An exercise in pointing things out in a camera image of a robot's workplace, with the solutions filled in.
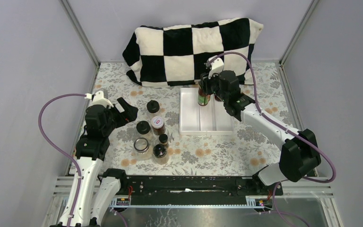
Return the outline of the black spout lid shaker jar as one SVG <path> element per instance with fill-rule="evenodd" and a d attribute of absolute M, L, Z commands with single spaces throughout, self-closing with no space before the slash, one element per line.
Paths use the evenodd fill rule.
<path fill-rule="evenodd" d="M 146 107 L 150 120 L 152 120 L 156 116 L 161 116 L 160 105 L 156 100 L 150 100 L 149 102 L 147 102 Z"/>

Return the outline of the white divided organizer tray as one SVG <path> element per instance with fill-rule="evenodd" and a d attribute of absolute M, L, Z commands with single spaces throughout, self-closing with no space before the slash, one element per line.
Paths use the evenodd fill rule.
<path fill-rule="evenodd" d="M 200 106 L 197 88 L 181 88 L 179 133 L 181 135 L 231 135 L 233 118 L 226 112 L 222 102 L 211 99 L 206 106 Z"/>

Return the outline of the red lid chili sauce jar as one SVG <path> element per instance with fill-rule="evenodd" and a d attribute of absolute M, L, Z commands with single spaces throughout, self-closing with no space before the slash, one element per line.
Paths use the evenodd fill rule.
<path fill-rule="evenodd" d="M 222 99 L 219 96 L 217 96 L 216 94 L 214 94 L 214 99 L 218 102 L 223 102 Z"/>

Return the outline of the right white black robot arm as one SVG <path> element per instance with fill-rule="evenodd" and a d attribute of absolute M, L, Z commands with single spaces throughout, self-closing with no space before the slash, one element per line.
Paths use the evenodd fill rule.
<path fill-rule="evenodd" d="M 235 73 L 203 73 L 199 85 L 205 95 L 215 95 L 223 102 L 226 112 L 242 123 L 257 129 L 280 151 L 280 160 L 253 175 L 252 188 L 256 194 L 268 192 L 271 185 L 284 180 L 297 182 L 321 163 L 314 133 L 305 129 L 283 126 L 282 122 L 257 107 L 253 98 L 241 92 Z"/>

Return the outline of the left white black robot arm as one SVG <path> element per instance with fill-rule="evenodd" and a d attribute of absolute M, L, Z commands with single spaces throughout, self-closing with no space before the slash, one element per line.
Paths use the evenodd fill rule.
<path fill-rule="evenodd" d="M 126 192 L 126 173 L 120 169 L 107 169 L 94 191 L 95 183 L 103 166 L 105 154 L 110 146 L 109 136 L 114 129 L 136 120 L 138 108 L 131 106 L 124 98 L 117 99 L 123 111 L 106 98 L 87 96 L 92 100 L 86 109 L 85 133 L 76 144 L 76 172 L 69 193 L 68 202 L 58 227 L 98 227 L 116 194 Z"/>

